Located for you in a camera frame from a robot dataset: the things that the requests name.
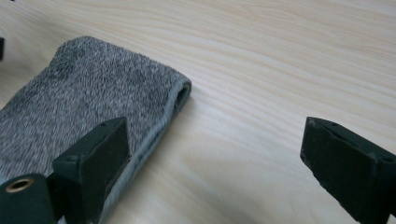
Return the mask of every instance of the metal screw hole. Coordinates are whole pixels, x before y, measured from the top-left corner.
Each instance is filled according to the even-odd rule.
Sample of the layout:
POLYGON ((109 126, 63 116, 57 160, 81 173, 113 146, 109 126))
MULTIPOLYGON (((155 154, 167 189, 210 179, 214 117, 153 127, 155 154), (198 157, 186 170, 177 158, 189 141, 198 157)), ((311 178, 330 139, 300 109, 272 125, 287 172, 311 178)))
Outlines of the metal screw hole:
POLYGON ((16 180, 6 187, 6 192, 16 193, 22 191, 24 189, 29 188, 34 182, 35 180, 33 178, 24 178, 24 179, 16 180))

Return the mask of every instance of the wood grain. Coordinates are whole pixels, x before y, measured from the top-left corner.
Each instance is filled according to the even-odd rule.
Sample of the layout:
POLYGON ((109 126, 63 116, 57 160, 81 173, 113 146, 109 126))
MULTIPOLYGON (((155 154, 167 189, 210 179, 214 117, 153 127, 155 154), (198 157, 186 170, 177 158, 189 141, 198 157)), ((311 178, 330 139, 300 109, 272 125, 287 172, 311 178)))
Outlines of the wood grain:
POLYGON ((396 153, 394 1, 2 1, 0 107, 81 35, 193 83, 109 223, 355 223, 299 158, 305 118, 396 153))

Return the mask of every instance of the folded cloth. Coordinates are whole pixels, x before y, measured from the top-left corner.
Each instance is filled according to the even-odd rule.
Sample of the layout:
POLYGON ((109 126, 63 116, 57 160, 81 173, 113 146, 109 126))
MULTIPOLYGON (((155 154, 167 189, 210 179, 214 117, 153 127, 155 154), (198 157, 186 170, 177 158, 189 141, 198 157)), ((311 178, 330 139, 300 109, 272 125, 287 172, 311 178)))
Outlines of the folded cloth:
POLYGON ((0 111, 0 184, 51 162, 97 124, 126 117, 131 161, 100 221, 185 104, 191 82, 143 55, 83 36, 64 43, 49 66, 0 111))

